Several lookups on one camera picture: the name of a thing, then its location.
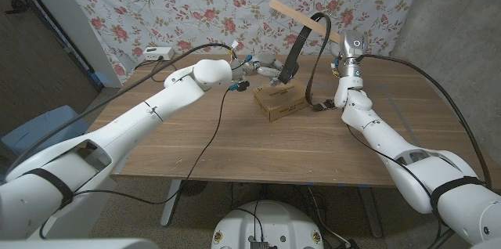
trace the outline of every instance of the concrete wall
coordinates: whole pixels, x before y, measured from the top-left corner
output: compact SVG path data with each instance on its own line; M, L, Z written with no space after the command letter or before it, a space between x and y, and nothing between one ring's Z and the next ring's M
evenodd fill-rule
M501 164L501 0L414 0L392 55L435 78Z

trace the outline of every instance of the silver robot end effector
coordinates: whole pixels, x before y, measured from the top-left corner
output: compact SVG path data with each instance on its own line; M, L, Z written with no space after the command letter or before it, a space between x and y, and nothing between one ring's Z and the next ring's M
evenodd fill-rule
M340 52L332 52L340 57L337 69L341 77L361 77L360 62L357 57L366 53L368 39L357 31L343 31L341 34Z

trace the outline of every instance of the gray wall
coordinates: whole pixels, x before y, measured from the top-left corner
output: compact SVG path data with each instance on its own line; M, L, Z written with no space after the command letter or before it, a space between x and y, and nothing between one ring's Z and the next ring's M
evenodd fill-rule
M75 0L41 1L80 50L81 54L92 65L103 85L120 88L120 80L118 80L118 76L108 61L103 47L77 2Z
M435 78L501 164L501 0L414 0L393 56Z

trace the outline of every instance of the small brown box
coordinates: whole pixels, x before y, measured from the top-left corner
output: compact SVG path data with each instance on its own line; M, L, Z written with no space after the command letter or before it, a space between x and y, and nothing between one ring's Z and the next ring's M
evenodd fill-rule
M275 88L270 85L255 88L254 100L268 120L274 121L307 107L305 92L305 85L292 79L287 85Z

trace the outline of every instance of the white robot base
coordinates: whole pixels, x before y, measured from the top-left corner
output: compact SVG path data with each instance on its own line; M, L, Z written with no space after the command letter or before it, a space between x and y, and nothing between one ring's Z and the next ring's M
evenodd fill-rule
M266 248L280 249L323 248L319 227L302 211L279 201L260 200L247 203L227 214L216 226L212 237L212 249L253 248L251 241L262 241Z

